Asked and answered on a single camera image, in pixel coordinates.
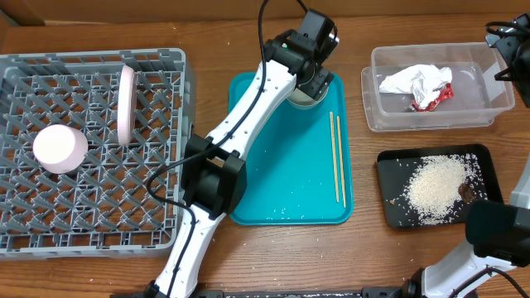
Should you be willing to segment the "white napkin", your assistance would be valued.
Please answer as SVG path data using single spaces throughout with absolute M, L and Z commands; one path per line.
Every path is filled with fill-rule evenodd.
M 385 77 L 378 89 L 385 94 L 411 94 L 421 108 L 438 98 L 437 89 L 452 82 L 449 67 L 435 65 L 412 65 Z

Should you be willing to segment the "small pink bowl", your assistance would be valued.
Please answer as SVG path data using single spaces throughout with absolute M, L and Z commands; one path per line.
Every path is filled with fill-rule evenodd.
M 53 174 L 75 171 L 89 150 L 87 137 L 78 129 L 53 124 L 40 130 L 32 150 L 42 167 Z

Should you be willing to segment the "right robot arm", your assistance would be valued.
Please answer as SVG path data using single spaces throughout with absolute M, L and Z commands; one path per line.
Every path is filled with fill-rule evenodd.
M 493 30 L 485 38 L 507 65 L 495 79 L 514 82 L 529 108 L 529 33 L 521 30 Z M 521 297 L 529 297 L 507 273 L 529 266 L 529 155 L 509 203 L 474 203 L 465 240 L 435 265 L 419 269 L 389 297 L 468 297 L 494 276 L 504 277 Z

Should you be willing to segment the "large pink plate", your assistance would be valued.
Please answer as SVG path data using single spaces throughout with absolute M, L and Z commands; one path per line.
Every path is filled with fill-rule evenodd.
M 120 74 L 117 101 L 118 144 L 125 146 L 133 138 L 137 106 L 137 76 L 133 68 L 124 65 Z

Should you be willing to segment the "grey small saucer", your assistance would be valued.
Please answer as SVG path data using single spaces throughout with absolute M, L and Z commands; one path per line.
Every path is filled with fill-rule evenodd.
M 326 90 L 323 93 L 318 94 L 316 96 L 316 99 L 313 99 L 309 95 L 303 93 L 301 90 L 295 89 L 291 93 L 291 95 L 287 98 L 287 101 L 294 108 L 297 108 L 299 110 L 308 110 L 308 109 L 312 109 L 318 106 L 320 102 L 323 101 L 327 93 L 328 93 L 328 90 Z

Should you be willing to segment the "red snack wrapper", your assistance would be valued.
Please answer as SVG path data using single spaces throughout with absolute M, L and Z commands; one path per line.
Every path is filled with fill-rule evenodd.
M 421 108 L 415 99 L 412 100 L 411 109 L 418 112 L 432 112 L 440 103 L 446 101 L 447 99 L 453 98 L 454 93 L 451 88 L 451 84 L 447 83 L 443 87 L 437 89 L 440 92 L 437 99 L 430 102 L 426 108 Z

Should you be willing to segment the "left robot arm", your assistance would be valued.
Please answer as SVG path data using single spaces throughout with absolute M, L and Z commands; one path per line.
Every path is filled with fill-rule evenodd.
M 261 61 L 241 99 L 207 137 L 192 136 L 185 156 L 162 166 L 147 181 L 180 167 L 184 196 L 172 205 L 183 209 L 177 239 L 148 297 L 189 297 L 198 284 L 206 250 L 224 217 L 247 187 L 249 150 L 275 110 L 289 100 L 302 107 L 319 103 L 334 78 L 323 62 L 339 44 L 335 28 L 318 33 L 288 30 L 260 42 Z

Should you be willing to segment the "brown food scrap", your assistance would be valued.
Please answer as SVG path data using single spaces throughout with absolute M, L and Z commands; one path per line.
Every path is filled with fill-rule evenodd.
M 458 193 L 466 204 L 476 201 L 474 189 L 469 185 L 461 184 L 458 188 Z

